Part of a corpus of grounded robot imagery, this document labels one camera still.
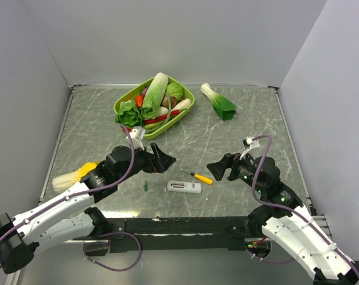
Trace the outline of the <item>yellow handled screwdriver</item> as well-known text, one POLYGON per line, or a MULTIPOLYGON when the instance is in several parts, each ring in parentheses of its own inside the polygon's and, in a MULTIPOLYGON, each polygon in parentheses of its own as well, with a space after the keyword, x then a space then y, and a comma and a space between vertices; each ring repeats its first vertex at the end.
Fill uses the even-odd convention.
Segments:
POLYGON ((183 168, 181 168, 181 170, 184 171, 184 172, 186 172, 186 173, 188 173, 188 174, 190 174, 190 175, 193 176, 195 179, 197 179, 197 180, 199 180, 199 181, 201 181, 201 182, 203 182, 203 183, 206 183, 207 185, 212 185, 212 184, 213 184, 213 180, 210 179, 210 178, 208 178, 208 177, 206 177, 206 176, 200 175, 200 174, 195 173, 195 172, 188 171, 188 170, 183 169, 183 168))

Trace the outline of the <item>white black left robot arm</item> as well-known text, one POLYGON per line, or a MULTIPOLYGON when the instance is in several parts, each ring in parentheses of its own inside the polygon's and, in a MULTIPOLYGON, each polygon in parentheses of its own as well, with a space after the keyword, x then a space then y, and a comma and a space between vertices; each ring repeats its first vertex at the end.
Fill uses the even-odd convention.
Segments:
POLYGON ((117 146, 79 182, 48 202, 14 217, 1 214, 0 269, 11 274, 35 254, 66 240, 104 236, 108 221, 94 205, 140 171, 164 173, 176 162, 157 144, 152 143, 151 149, 117 146))

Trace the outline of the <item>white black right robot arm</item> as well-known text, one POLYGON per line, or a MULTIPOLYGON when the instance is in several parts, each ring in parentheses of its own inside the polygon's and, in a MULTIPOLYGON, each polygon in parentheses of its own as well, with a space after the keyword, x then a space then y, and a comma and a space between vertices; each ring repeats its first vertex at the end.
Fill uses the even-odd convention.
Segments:
POLYGON ((251 235, 266 236, 282 247, 312 278, 313 284, 359 284, 359 261, 343 254, 322 231, 299 196, 281 181, 281 172, 271 157, 227 153, 207 165, 216 181, 227 169, 229 181, 241 179, 254 186, 261 205, 248 216, 251 235))

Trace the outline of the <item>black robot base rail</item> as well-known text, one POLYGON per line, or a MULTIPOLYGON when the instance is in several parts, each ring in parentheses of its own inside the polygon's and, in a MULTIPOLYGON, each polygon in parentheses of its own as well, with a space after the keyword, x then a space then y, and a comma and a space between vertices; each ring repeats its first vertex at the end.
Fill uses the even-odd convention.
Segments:
POLYGON ((108 218, 104 233, 110 238, 111 253, 137 250, 134 235, 143 251, 178 249, 228 249, 243 251, 249 242, 261 240, 258 224, 247 216, 108 218))

